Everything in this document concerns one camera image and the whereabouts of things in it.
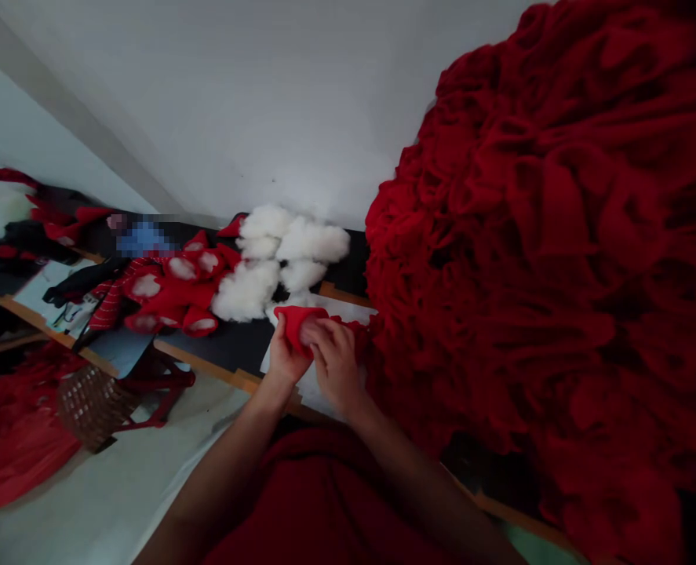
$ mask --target left hand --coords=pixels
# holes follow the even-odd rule
[[[294,387],[303,377],[306,369],[311,366],[312,360],[298,355],[288,345],[285,339],[286,322],[285,315],[280,313],[277,329],[271,337],[271,344],[269,345],[269,371],[267,376]]]

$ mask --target person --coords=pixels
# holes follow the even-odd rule
[[[382,414],[361,384],[353,333],[307,329],[324,396],[345,427],[270,446],[311,360],[271,339],[270,370],[199,462],[134,563],[481,563],[524,565],[505,536]]]

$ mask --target floor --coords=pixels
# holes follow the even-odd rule
[[[50,480],[0,509],[0,564],[130,563],[190,472],[185,464],[248,398],[197,374],[164,428],[118,434],[98,455],[77,453]]]

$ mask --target right hand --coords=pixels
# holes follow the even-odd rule
[[[314,342],[311,350],[319,388],[334,409],[350,420],[369,400],[355,363],[352,330],[325,318],[316,320],[308,329],[308,337]]]

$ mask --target hand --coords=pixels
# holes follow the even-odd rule
[[[267,377],[290,388],[303,377],[303,373],[311,366],[311,360],[293,351],[285,339],[285,315],[280,313],[275,334],[269,345],[269,371]]]
[[[317,320],[307,332],[314,342],[311,350],[319,388],[334,409],[350,420],[370,401],[355,363],[355,336],[352,330],[331,319]]]

